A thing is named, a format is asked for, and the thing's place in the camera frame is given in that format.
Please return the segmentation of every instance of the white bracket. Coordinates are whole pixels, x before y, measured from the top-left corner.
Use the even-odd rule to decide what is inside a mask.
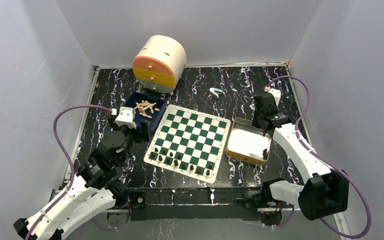
[[[126,125],[130,129],[136,129],[135,113],[134,108],[122,106],[118,116],[115,118],[115,123],[120,127]]]

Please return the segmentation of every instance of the white enclosure wall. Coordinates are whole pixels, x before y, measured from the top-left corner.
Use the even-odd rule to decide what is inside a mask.
[[[152,35],[187,65],[290,60],[321,0],[57,0],[94,66],[131,67]]]
[[[310,88],[305,120],[314,147],[356,180],[370,204],[373,224],[363,239],[384,239],[384,1],[322,1],[291,66]],[[303,105],[302,88],[298,96]],[[345,216],[357,234],[366,214],[350,193]]]
[[[0,240],[39,211],[63,180],[67,160],[54,139],[54,117],[84,104],[92,65],[55,0],[0,0]],[[83,111],[61,118],[71,151]]]

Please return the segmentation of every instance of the green and white chessboard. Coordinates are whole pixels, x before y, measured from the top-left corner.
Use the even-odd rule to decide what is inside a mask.
[[[144,161],[212,184],[230,125],[222,117],[168,105]]]

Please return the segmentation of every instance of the stacked round drawers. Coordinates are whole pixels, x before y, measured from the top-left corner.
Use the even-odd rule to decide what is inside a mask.
[[[182,45],[168,36],[148,39],[133,59],[133,73],[145,88],[158,93],[171,93],[186,67]]]

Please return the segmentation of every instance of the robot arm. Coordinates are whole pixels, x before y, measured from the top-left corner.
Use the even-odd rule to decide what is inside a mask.
[[[284,201],[299,207],[309,220],[343,212],[348,206],[349,183],[335,170],[306,150],[295,135],[294,120],[279,112],[280,91],[268,89],[256,96],[254,127],[263,129],[277,142],[293,161],[305,185],[289,183],[278,178],[263,183],[262,197],[268,203]]]
[[[144,132],[136,131],[133,108],[121,107],[120,114],[112,110],[108,121],[112,131],[102,137],[88,158],[80,163],[70,189],[64,187],[43,209],[28,219],[20,218],[14,228],[23,239],[38,218],[29,239],[61,240],[74,229],[98,213],[114,206],[125,207],[129,203],[129,191],[118,180],[134,141],[149,141],[149,122],[141,122]]]

